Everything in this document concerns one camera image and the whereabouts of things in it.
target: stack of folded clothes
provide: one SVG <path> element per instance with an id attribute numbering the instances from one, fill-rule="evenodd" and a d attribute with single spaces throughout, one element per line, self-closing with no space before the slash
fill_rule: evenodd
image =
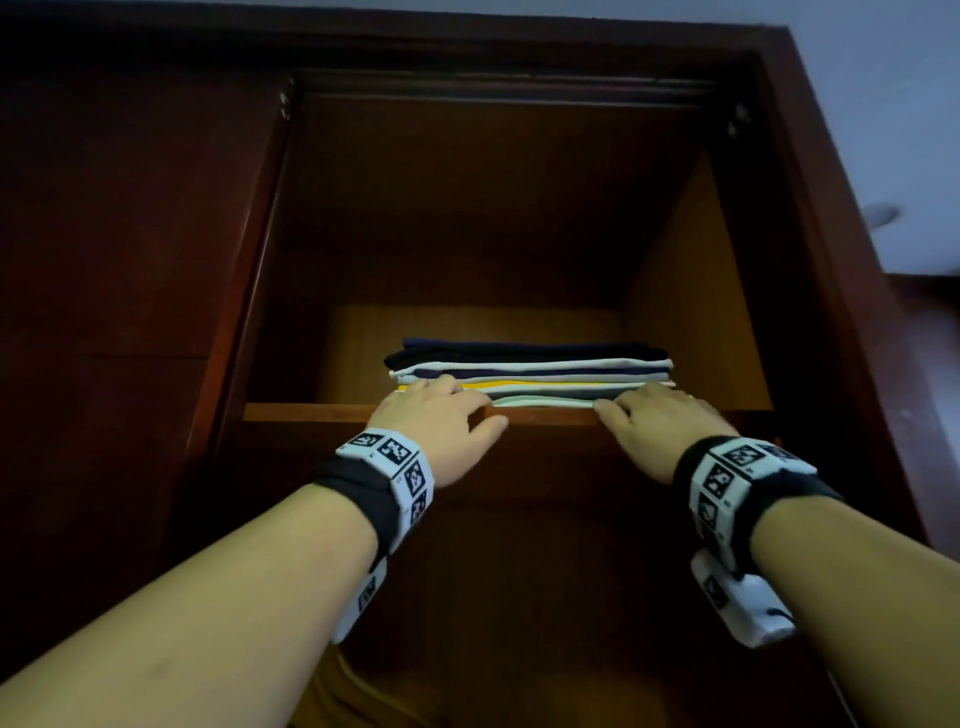
<path id="1" fill-rule="evenodd" d="M 648 381 L 673 386 L 673 362 L 646 344 L 496 344 L 404 339 L 383 360 L 397 389 L 417 379 L 456 376 L 496 407 L 590 407 Z"/>

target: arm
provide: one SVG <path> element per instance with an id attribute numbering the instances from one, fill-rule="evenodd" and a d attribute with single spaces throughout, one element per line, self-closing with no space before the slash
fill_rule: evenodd
<path id="1" fill-rule="evenodd" d="M 596 409 L 662 483 L 694 443 L 736 434 L 709 405 L 665 387 Z M 825 497 L 777 502 L 757 523 L 751 552 L 872 724 L 956 724 L 960 565 Z"/>
<path id="2" fill-rule="evenodd" d="M 370 426 L 417 442 L 437 480 L 469 470 L 507 425 L 452 377 L 390 395 Z M 0 687 L 0 725 L 283 725 L 376 534 L 352 501 L 316 485 L 161 576 Z"/>

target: cabinet door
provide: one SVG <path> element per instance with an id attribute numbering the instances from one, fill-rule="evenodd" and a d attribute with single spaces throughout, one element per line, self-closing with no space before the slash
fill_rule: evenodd
<path id="1" fill-rule="evenodd" d="M 162 569 L 285 121 L 279 74 L 0 78 L 0 679 Z"/>

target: forearm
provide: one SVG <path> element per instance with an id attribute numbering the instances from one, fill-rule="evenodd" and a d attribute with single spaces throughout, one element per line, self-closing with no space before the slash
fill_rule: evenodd
<path id="1" fill-rule="evenodd" d="M 960 566 L 825 497 L 775 504 L 751 551 L 872 724 L 955 724 Z"/>
<path id="2" fill-rule="evenodd" d="M 5 726 L 283 724 L 376 536 L 306 486 L 0 688 Z"/>

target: person's right arm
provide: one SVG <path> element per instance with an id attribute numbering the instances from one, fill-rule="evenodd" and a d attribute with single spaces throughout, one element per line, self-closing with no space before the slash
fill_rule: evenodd
<path id="1" fill-rule="evenodd" d="M 688 447 L 736 434 L 709 405 L 661 386 L 595 408 L 663 483 Z M 775 503 L 751 552 L 872 725 L 960 725 L 960 565 L 827 497 Z"/>

